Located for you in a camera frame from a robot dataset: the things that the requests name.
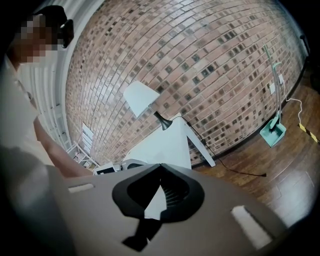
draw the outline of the lamp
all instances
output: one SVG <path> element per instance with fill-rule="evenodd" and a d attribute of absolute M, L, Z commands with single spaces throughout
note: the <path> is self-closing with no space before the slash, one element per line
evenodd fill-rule
<path fill-rule="evenodd" d="M 126 102 L 128 102 L 129 107 L 136 118 L 138 118 L 147 108 L 150 108 L 153 111 L 150 105 L 159 96 L 159 93 L 139 81 L 131 83 L 123 93 L 123 97 Z M 168 129 L 172 124 L 171 120 L 163 118 L 158 111 L 154 112 L 153 115 L 159 120 L 163 131 Z"/>

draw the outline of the white furniture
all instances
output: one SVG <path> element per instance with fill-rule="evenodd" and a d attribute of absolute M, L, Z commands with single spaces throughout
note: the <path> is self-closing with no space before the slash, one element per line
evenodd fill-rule
<path fill-rule="evenodd" d="M 210 166 L 215 166 L 216 164 L 207 149 L 185 120 L 181 118 L 181 114 L 176 114 L 170 120 L 173 119 L 174 121 L 168 129 L 162 130 L 159 127 L 135 145 L 123 160 L 136 159 L 148 164 L 166 163 L 191 169 L 188 137 Z"/>

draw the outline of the power outlet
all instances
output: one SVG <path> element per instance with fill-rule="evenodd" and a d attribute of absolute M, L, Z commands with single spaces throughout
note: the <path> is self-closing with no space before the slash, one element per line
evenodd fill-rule
<path fill-rule="evenodd" d="M 276 86 L 275 86 L 275 84 L 272 83 L 272 84 L 270 85 L 269 89 L 270 89 L 270 93 L 271 93 L 271 94 L 274 94 L 275 91 L 276 91 Z"/>
<path fill-rule="evenodd" d="M 284 76 L 282 74 L 279 75 L 279 82 L 280 82 L 280 85 L 283 86 L 284 85 Z"/>

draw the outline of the green mop handle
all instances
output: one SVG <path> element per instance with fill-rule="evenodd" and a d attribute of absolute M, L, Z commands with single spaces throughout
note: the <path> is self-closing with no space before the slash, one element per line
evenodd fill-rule
<path fill-rule="evenodd" d="M 269 53 L 269 50 L 265 44 L 263 44 L 264 51 L 268 57 L 270 66 L 271 66 L 271 71 L 272 71 L 272 76 L 274 79 L 274 86 L 275 86 L 275 97 L 276 97 L 276 111 L 275 111 L 275 116 L 279 114 L 279 123 L 281 122 L 281 96 L 280 96 L 280 89 L 279 89 L 279 77 L 277 76 L 277 71 L 276 71 L 276 66 L 281 64 L 281 62 L 277 62 L 276 64 L 272 65 L 271 61 L 271 56 Z"/>

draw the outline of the person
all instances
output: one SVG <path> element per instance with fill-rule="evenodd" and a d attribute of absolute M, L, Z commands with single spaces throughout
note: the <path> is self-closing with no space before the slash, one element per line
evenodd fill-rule
<path fill-rule="evenodd" d="M 28 18 L 10 44 L 1 71 L 0 146 L 19 147 L 31 153 L 46 165 L 57 167 L 66 177 L 81 177 L 93 173 L 73 160 L 44 130 L 37 115 L 36 104 L 17 78 L 21 64 L 34 63 L 56 50 L 68 46 L 73 38 L 66 37 L 61 28 L 67 16 L 62 6 L 47 6 Z"/>

